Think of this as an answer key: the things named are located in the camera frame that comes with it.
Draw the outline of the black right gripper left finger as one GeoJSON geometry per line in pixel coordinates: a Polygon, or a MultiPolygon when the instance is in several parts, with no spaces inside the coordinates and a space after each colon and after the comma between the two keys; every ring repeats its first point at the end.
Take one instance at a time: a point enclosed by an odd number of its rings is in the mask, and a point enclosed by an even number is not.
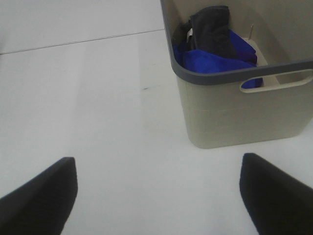
{"type": "Polygon", "coordinates": [[[61,234],[77,193],[75,159],[63,157],[0,199],[0,233],[61,234]]]}

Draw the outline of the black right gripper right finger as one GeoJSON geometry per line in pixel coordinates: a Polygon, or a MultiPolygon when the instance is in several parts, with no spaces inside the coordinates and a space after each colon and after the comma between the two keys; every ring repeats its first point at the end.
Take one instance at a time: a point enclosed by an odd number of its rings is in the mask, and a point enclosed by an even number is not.
{"type": "Polygon", "coordinates": [[[313,233],[312,188],[267,160],[254,153],[245,153],[239,188],[258,234],[313,233]]]}

